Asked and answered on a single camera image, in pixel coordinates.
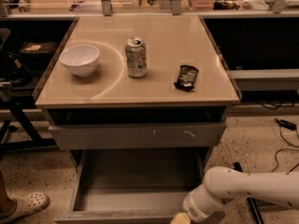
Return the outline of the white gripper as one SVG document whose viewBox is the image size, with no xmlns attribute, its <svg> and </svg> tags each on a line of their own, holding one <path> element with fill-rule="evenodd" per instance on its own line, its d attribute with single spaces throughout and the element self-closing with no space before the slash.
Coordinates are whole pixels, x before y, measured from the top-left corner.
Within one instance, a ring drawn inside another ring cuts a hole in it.
<svg viewBox="0 0 299 224">
<path fill-rule="evenodd" d="M 183 210 L 172 218 L 170 224 L 192 224 L 202 222 L 217 210 L 217 201 L 205 187 L 197 187 L 187 194 L 183 201 Z"/>
</svg>

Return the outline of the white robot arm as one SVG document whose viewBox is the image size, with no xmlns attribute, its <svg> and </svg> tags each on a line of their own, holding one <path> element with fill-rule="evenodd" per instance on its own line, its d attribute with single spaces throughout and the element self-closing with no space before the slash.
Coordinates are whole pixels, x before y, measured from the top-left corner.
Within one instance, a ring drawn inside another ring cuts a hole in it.
<svg viewBox="0 0 299 224">
<path fill-rule="evenodd" d="M 202 184 L 185 197 L 182 210 L 170 224 L 201 223 L 246 198 L 299 209 L 299 173 L 243 173 L 221 166 L 210 168 Z"/>
</svg>

